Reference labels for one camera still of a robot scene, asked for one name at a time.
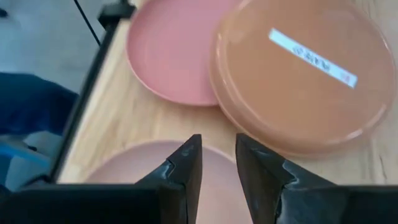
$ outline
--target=black metal bar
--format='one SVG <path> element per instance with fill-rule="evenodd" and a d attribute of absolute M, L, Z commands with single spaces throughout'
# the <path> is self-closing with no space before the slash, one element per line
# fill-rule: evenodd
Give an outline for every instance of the black metal bar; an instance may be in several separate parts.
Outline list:
<path fill-rule="evenodd" d="M 106 54 L 108 53 L 109 46 L 112 43 L 113 37 L 116 33 L 116 28 L 119 22 L 108 25 L 106 29 L 106 34 L 103 39 L 103 43 L 100 45 L 99 51 L 94 59 L 94 62 L 88 73 L 88 77 L 83 86 L 82 92 L 80 93 L 80 98 L 75 105 L 73 112 L 70 115 L 71 120 L 68 123 L 66 131 L 64 133 L 64 138 L 60 146 L 58 155 L 55 157 L 55 161 L 52 164 L 52 168 L 49 174 L 49 182 L 56 183 L 58 177 L 63 169 L 63 164 L 68 156 L 69 147 L 71 146 L 77 129 L 80 125 L 81 118 L 84 114 L 88 100 L 90 99 L 91 92 L 95 83 L 98 79 L 98 74 L 101 71 L 103 63 L 105 61 Z"/>

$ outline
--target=orange plate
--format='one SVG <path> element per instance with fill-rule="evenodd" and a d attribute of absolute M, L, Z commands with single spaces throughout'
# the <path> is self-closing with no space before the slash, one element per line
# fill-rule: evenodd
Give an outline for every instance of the orange plate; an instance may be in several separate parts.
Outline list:
<path fill-rule="evenodd" d="M 212 54 L 223 111 L 283 154 L 358 144 L 395 96 L 384 37 L 346 1 L 244 1 L 220 24 Z"/>

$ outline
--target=black clip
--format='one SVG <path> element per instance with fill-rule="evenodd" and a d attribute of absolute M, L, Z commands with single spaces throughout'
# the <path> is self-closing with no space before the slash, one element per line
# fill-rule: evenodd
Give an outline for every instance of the black clip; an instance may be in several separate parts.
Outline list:
<path fill-rule="evenodd" d="M 136 9 L 136 6 L 130 5 L 127 1 L 108 4 L 102 8 L 98 21 L 106 29 L 110 24 L 117 24 L 120 19 L 130 18 Z"/>

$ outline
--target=black cable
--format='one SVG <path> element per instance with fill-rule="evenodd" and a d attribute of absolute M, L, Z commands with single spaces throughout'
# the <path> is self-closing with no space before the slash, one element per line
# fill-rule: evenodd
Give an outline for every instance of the black cable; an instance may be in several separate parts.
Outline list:
<path fill-rule="evenodd" d="M 78 2 L 77 0 L 73 0 L 73 1 L 75 2 L 77 8 L 79 9 L 79 12 L 80 12 L 81 16 L 83 16 L 83 19 L 85 20 L 85 22 L 86 22 L 88 28 L 90 29 L 91 34 L 93 34 L 93 37 L 94 37 L 95 41 L 97 42 L 98 45 L 101 45 L 101 42 L 100 42 L 99 38 L 98 38 L 97 35 L 95 34 L 94 29 L 93 29 L 93 27 L 91 26 L 91 24 L 88 22 L 88 19 L 87 19 L 87 17 L 86 17 L 86 14 L 83 12 L 83 9 L 81 8 L 79 2 Z"/>

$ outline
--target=black frame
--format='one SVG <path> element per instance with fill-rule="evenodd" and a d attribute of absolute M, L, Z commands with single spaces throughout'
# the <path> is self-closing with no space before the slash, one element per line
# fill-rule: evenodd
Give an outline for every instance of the black frame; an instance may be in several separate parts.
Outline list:
<path fill-rule="evenodd" d="M 129 19 L 135 10 L 136 7 L 130 5 L 127 0 L 120 0 L 116 4 L 107 5 L 103 8 L 98 20 L 105 28 L 105 37 L 91 65 L 90 71 L 88 72 L 88 76 L 83 85 L 80 97 L 76 102 L 73 111 L 71 112 L 70 120 L 65 129 L 61 146 L 58 150 L 55 160 L 51 165 L 50 172 L 48 175 L 43 175 L 39 178 L 36 178 L 34 181 L 41 179 L 47 183 L 57 182 L 63 169 L 65 160 L 67 159 L 69 148 L 75 138 L 76 132 L 78 131 L 80 121 L 86 109 L 86 105 L 90 100 L 91 92 L 96 84 L 98 75 L 102 69 L 106 55 L 108 54 L 109 47 L 113 42 L 113 37 L 116 33 L 119 22 L 121 19 Z"/>

